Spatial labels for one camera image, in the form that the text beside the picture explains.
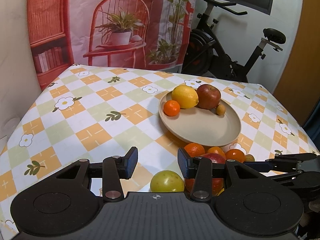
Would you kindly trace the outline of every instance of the white pot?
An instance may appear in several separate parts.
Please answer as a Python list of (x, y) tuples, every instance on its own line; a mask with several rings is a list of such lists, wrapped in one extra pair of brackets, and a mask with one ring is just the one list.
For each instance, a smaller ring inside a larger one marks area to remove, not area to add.
[(127, 45), (129, 44), (131, 32), (111, 33), (110, 40), (112, 45)]

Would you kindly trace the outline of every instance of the white wall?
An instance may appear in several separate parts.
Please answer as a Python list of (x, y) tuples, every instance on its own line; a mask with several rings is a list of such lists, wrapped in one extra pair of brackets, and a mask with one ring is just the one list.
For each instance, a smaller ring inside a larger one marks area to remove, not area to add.
[(30, 50), (26, 3), (0, 0), (0, 138), (11, 135), (41, 93)]
[[(199, 22), (196, 15), (203, 13), (206, 5), (202, 0), (196, 1), (192, 28), (196, 28)], [(287, 42), (280, 46), (283, 51), (276, 52), (267, 45), (264, 50), (267, 56), (264, 60), (258, 59), (247, 75), (249, 82), (259, 83), (273, 92), (290, 55), (299, 25), (301, 7), (302, 0), (273, 0), (271, 15), (242, 5), (230, 7), (238, 12), (247, 11), (248, 15), (244, 16), (235, 16), (215, 7), (209, 20), (219, 20), (213, 30), (225, 52), (241, 65), (247, 62), (259, 44), (264, 28), (274, 28), (285, 34)]]

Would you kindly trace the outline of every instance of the exercise bike seat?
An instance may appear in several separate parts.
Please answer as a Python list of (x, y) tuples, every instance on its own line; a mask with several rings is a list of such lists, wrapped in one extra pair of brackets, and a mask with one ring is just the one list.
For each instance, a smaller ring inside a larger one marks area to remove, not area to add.
[(275, 29), (264, 29), (263, 34), (269, 41), (272, 41), (274, 43), (284, 44), (286, 41), (285, 35), (282, 32)]

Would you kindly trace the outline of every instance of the beige plate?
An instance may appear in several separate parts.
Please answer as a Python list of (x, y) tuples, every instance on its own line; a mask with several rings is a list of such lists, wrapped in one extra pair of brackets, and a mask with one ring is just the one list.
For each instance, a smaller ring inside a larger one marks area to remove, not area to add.
[(215, 114), (215, 109), (193, 107), (181, 109), (174, 117), (169, 117), (163, 112), (163, 105), (168, 100), (171, 100), (171, 92), (160, 100), (160, 118), (170, 132), (185, 142), (221, 147), (232, 143), (241, 132), (239, 116), (223, 100), (220, 103), (226, 107), (226, 113), (222, 116)]

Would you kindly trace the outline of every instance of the metal screw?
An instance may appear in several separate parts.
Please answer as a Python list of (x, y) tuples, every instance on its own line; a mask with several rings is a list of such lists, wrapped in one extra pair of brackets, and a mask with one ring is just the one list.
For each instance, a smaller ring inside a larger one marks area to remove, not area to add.
[(105, 196), (107, 198), (115, 199), (115, 198), (119, 198), (121, 196), (121, 193), (119, 191), (116, 191), (116, 190), (110, 190), (110, 191), (105, 193)]
[(198, 190), (193, 193), (194, 197), (196, 198), (207, 198), (209, 197), (209, 193), (204, 190)]

